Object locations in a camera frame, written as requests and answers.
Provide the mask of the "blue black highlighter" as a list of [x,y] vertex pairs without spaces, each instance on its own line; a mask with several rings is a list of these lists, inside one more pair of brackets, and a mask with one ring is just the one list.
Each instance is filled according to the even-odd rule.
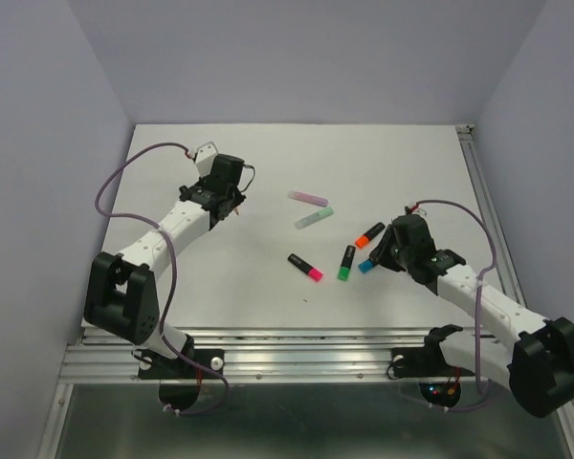
[[375,264],[369,259],[366,259],[365,261],[363,261],[362,263],[360,263],[358,265],[358,269],[361,273],[368,273],[374,267],[375,267]]

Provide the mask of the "pink black highlighter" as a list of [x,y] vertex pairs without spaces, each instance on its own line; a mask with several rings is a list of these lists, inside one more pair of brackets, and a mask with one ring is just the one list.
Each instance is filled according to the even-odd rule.
[[310,277],[316,282],[319,282],[323,278],[322,272],[314,268],[308,262],[300,258],[294,253],[291,253],[288,258],[288,262],[296,267],[299,271]]

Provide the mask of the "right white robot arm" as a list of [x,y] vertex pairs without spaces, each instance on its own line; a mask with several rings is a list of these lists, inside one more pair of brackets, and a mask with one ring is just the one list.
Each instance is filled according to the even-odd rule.
[[423,397],[445,408],[456,405],[460,390],[442,389],[430,380],[459,372],[508,389],[537,418],[574,400],[574,323],[532,312],[479,280],[463,257],[435,246],[423,217],[395,219],[369,261],[407,273],[475,321],[472,332],[448,324],[432,328],[419,347],[393,348],[389,378],[422,380]]

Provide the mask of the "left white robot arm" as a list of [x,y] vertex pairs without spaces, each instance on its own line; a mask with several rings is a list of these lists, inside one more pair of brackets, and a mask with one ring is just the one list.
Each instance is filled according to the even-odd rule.
[[181,186],[169,213],[136,242],[116,254],[101,252],[92,262],[84,320],[137,347],[161,356],[161,366],[174,377],[193,365],[190,337],[167,325],[159,305],[157,280],[177,267],[176,258],[240,206],[239,189],[248,167],[237,157],[216,152],[196,159],[199,180]]

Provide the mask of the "orange black highlighter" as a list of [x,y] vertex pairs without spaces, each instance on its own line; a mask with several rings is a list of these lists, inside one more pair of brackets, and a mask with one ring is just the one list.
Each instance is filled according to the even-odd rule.
[[356,241],[355,246],[358,249],[362,249],[367,246],[373,239],[375,239],[379,234],[381,234],[386,228],[383,222],[376,223],[373,227],[368,229],[363,233]]

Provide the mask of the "green black highlighter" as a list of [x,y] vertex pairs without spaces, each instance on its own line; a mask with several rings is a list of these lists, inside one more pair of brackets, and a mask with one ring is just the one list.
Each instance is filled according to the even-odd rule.
[[356,247],[353,245],[348,245],[345,248],[337,275],[339,280],[346,281],[348,279],[354,261],[355,251]]

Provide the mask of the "pink pastel highlighter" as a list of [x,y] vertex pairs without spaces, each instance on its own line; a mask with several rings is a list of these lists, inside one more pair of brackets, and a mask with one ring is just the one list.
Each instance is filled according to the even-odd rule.
[[311,195],[311,194],[307,194],[307,193],[303,193],[300,191],[295,191],[295,190],[291,190],[287,193],[287,197],[289,199],[295,200],[295,201],[299,201],[305,204],[310,204],[310,205],[314,205],[314,206],[318,206],[321,208],[325,208],[328,206],[329,202],[327,199],[316,196],[316,195]]

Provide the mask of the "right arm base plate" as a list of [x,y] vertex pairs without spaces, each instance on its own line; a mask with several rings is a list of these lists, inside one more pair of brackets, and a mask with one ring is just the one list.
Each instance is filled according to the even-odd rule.
[[396,347],[391,350],[391,361],[387,368],[392,379],[403,378],[448,378],[472,377],[474,373],[463,367],[449,365],[437,350],[425,347]]

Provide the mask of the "aluminium right side rail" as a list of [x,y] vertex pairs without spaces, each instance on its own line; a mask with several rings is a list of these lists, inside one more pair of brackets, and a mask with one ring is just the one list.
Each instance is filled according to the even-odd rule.
[[518,276],[506,244],[501,224],[497,217],[497,212],[483,174],[481,163],[477,156],[473,136],[474,128],[470,125],[462,124],[457,125],[455,131],[468,168],[481,219],[491,233],[497,249],[497,275],[502,290],[519,305],[525,306],[525,298],[519,285]]

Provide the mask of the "aluminium front rail frame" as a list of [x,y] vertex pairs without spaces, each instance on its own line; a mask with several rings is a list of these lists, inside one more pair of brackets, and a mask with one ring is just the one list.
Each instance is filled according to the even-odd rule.
[[232,394],[200,417],[163,412],[130,346],[94,328],[63,358],[41,458],[574,458],[574,406],[544,419],[508,396],[469,413],[424,406],[386,377],[420,328],[198,329]]

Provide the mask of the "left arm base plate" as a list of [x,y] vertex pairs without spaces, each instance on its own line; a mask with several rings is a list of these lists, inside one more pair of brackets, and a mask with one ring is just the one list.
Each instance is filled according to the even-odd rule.
[[[194,380],[196,378],[195,367],[177,358],[167,359],[150,350],[137,349],[132,356],[139,364],[138,378],[141,380]],[[220,348],[195,349],[191,358],[197,363],[210,367],[211,361],[225,358],[225,352]]]

